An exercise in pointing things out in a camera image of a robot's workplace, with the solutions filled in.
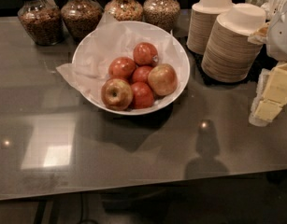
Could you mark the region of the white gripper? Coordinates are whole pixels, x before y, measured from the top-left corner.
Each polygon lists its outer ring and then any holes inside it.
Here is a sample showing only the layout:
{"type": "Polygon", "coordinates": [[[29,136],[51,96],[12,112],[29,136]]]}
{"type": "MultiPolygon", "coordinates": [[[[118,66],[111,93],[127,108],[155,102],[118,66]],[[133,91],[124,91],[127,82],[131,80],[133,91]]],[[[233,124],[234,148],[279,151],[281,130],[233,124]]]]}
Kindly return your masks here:
{"type": "Polygon", "coordinates": [[[271,22],[253,32],[248,41],[255,45],[266,43],[267,55],[281,61],[271,70],[262,70],[251,105],[249,123],[265,127],[287,105],[287,0],[271,22]]]}

